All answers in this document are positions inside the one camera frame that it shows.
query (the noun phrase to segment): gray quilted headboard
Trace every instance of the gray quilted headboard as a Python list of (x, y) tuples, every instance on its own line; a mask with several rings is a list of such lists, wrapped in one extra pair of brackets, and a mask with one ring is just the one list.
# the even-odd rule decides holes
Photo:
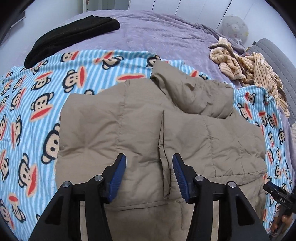
[(287, 96), (289, 123), (296, 121), (296, 68), (285, 54), (268, 39), (261, 39), (248, 52), (261, 53), (273, 70), (281, 78)]

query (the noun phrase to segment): jacket sleeve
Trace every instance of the jacket sleeve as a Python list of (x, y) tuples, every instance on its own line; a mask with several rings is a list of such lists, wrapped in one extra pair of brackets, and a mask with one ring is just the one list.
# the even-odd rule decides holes
[(185, 113), (224, 119), (233, 110), (234, 90), (228, 84), (191, 77), (160, 60), (151, 79)]

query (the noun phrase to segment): blue gripper pad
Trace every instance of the blue gripper pad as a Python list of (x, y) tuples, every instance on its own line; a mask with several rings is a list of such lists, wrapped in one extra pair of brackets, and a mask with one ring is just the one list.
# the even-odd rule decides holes
[(114, 175), (112, 177), (112, 180), (110, 182), (109, 186), (109, 195), (108, 195), (108, 201), (112, 202), (113, 199), (116, 197), (124, 171), (126, 169), (126, 157), (125, 155), (122, 155), (121, 160), (114, 172)]
[(185, 199), (185, 201), (188, 203), (190, 199), (190, 195), (188, 191), (188, 183), (186, 181), (186, 178), (184, 176), (184, 173), (181, 169), (181, 166), (178, 162), (176, 155), (173, 155), (173, 169), (177, 178), (181, 195)]

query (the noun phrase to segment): black folded garment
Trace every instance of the black folded garment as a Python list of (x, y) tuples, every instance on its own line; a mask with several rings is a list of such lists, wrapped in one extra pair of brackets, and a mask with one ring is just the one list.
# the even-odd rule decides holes
[(41, 60), (73, 44), (119, 28), (120, 23), (116, 19), (91, 15), (51, 30), (36, 41), (25, 59), (25, 68), (32, 68)]

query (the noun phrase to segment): purple fleece bedsheet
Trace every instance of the purple fleece bedsheet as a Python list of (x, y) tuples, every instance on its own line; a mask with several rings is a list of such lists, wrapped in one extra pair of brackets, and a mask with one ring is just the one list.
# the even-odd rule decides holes
[[(217, 39), (208, 34), (201, 24), (149, 11), (99, 10), (77, 15), (60, 26), (89, 15), (115, 18), (120, 23), (120, 29), (84, 40), (59, 53), (90, 49), (149, 51), (164, 59), (182, 59), (187, 65), (207, 73), (215, 80), (231, 82), (220, 72), (219, 66), (210, 60), (208, 47), (216, 43)], [(16, 66), (23, 65), (32, 46), (21, 53)]]

